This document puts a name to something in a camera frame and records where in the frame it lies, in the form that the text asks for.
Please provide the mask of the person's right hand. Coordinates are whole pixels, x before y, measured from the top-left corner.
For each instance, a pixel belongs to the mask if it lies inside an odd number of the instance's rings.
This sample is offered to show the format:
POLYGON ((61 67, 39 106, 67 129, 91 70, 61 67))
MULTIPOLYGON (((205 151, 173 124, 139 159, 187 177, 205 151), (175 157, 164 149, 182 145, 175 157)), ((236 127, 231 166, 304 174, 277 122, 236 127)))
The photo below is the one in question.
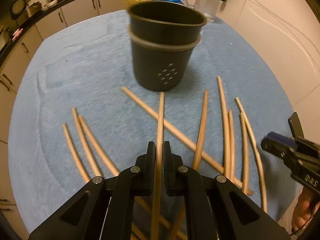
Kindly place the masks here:
POLYGON ((311 208, 311 202, 314 197, 315 195, 308 188, 303 188, 292 215, 292 232, 296 232, 310 219, 313 211, 311 208))

